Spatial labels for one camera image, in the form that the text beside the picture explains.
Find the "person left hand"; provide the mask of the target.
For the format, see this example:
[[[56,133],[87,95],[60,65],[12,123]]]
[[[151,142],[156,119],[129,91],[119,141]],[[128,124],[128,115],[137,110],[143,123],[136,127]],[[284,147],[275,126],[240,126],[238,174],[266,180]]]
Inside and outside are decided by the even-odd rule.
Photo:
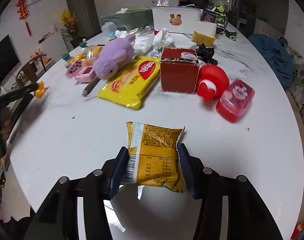
[[[10,118],[4,119],[2,121],[2,128],[0,130],[0,134],[2,139],[7,141],[11,133],[11,120]]]

